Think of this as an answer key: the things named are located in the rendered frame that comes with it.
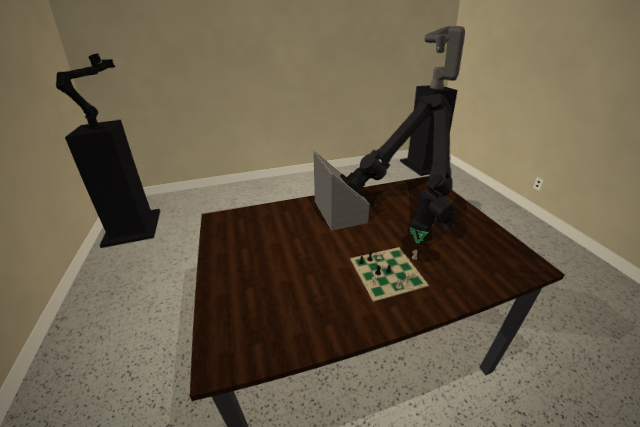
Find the green and cream chessboard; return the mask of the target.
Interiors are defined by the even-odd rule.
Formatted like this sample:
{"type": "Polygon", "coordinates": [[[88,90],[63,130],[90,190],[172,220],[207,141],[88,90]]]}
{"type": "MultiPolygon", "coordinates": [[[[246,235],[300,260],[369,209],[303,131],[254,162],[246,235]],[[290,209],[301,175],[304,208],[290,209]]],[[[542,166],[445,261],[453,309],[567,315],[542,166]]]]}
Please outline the green and cream chessboard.
{"type": "Polygon", "coordinates": [[[361,256],[350,258],[350,260],[373,302],[429,287],[400,247],[381,251],[381,260],[377,259],[378,252],[372,253],[371,262],[367,260],[369,254],[363,256],[364,264],[359,263],[361,256]],[[381,275],[375,274],[378,265],[381,266],[381,275]],[[386,272],[388,265],[391,266],[391,273],[386,272]],[[408,287],[403,285],[406,273],[410,274],[408,287]],[[374,276],[376,284],[371,285],[374,276]],[[401,289],[395,287],[397,279],[402,280],[401,289]]]}

